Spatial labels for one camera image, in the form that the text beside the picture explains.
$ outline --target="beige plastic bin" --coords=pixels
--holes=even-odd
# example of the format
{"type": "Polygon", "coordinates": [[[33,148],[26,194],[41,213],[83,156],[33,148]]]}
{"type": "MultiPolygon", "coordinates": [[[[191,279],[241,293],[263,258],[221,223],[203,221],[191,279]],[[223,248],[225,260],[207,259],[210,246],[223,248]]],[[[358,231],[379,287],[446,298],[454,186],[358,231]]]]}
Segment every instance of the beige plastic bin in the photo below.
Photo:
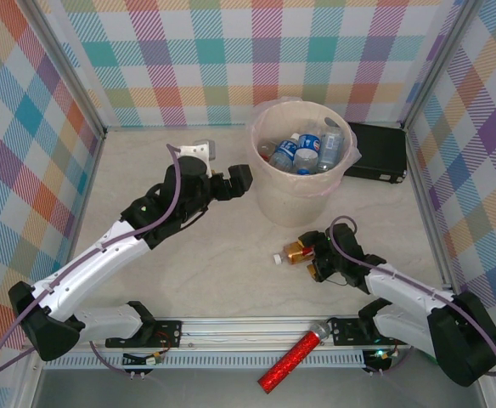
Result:
{"type": "Polygon", "coordinates": [[[254,109],[252,120],[247,125],[247,154],[259,207],[267,218],[278,225],[296,227],[309,224],[322,213],[344,172],[361,157],[358,141],[342,117],[313,102],[279,99],[264,102],[254,109]],[[324,125],[326,117],[341,127],[345,137],[341,161],[327,173],[310,176],[284,173],[257,154],[260,139],[278,143],[293,133],[302,133],[308,121],[314,120],[324,125]]]}

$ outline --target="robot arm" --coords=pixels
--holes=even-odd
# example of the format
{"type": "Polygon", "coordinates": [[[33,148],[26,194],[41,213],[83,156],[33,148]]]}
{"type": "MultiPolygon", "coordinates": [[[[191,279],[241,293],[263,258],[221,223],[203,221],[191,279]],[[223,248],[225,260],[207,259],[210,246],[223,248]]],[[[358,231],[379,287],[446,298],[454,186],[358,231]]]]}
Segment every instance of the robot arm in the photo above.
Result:
{"type": "Polygon", "coordinates": [[[137,339],[144,344],[153,334],[152,314],[139,302],[129,302],[119,308],[79,310],[79,307],[121,267],[187,228],[186,223],[196,214],[199,214],[197,217],[203,215],[211,201],[228,201],[242,196],[250,188],[252,178],[247,165],[230,167],[229,180],[221,173],[211,172],[211,147],[212,142],[180,148],[180,194],[171,215],[163,223],[151,228],[173,201],[177,185],[174,166],[166,170],[163,183],[135,200],[97,242],[64,268],[33,286],[18,282],[10,288],[8,295],[16,316],[44,292],[48,293],[21,321],[25,334],[43,360],[55,360],[79,342],[119,337],[137,339]],[[70,270],[68,275],[53,285],[67,269],[70,270]]]}
{"type": "Polygon", "coordinates": [[[476,295],[454,295],[407,277],[385,259],[364,254],[354,235],[346,224],[335,224],[332,231],[307,232],[299,242],[313,248],[308,270],[316,281],[338,272],[348,285],[379,298],[359,312],[359,330],[368,340],[392,337],[411,344],[434,357],[450,379],[465,387],[496,365],[487,340],[457,310],[466,312],[496,347],[495,324],[476,295]]]}

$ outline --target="black case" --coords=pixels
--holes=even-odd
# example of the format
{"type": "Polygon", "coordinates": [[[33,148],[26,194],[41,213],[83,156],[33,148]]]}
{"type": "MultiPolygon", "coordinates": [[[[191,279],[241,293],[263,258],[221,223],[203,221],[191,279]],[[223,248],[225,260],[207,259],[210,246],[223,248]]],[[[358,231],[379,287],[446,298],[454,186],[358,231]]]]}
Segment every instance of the black case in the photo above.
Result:
{"type": "Polygon", "coordinates": [[[362,157],[346,176],[401,183],[407,176],[406,135],[402,129],[348,123],[362,157]]]}

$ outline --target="colorful plaid backdrop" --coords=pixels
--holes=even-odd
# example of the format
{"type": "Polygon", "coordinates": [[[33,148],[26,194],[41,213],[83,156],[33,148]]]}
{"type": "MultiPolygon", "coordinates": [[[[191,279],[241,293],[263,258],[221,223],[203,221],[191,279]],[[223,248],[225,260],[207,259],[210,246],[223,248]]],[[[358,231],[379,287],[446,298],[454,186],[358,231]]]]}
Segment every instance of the colorful plaid backdrop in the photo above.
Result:
{"type": "Polygon", "coordinates": [[[397,122],[461,1],[39,3],[104,121],[136,127],[244,123],[284,95],[397,122]]]}
{"type": "Polygon", "coordinates": [[[482,6],[411,130],[457,281],[496,321],[496,1],[482,6]]]}
{"type": "MultiPolygon", "coordinates": [[[[98,136],[14,0],[0,0],[0,337],[8,289],[39,280],[67,256],[98,136]]],[[[19,329],[0,360],[16,355],[19,329]]],[[[12,371],[0,374],[0,407],[12,371]]]]}

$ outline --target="white floor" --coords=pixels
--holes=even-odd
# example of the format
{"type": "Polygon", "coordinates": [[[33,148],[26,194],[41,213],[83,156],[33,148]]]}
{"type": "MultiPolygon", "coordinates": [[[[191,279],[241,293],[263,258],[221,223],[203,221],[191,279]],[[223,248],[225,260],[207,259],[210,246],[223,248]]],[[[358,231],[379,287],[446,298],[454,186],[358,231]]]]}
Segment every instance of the white floor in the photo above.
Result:
{"type": "MultiPolygon", "coordinates": [[[[246,163],[242,127],[111,132],[95,178],[76,254],[93,244],[133,200],[164,177],[171,158],[165,143],[214,139],[212,168],[246,163]]],[[[256,192],[213,202],[193,227],[164,241],[103,284],[85,306],[141,301],[155,316],[237,317],[354,315],[373,298],[350,286],[317,283],[306,265],[273,263],[272,255],[308,230],[324,230],[341,214],[354,217],[366,253],[402,272],[441,285],[409,178],[387,184],[345,177],[312,225],[279,227],[266,219],[256,192]]],[[[342,283],[339,275],[332,277],[342,283]]]]}

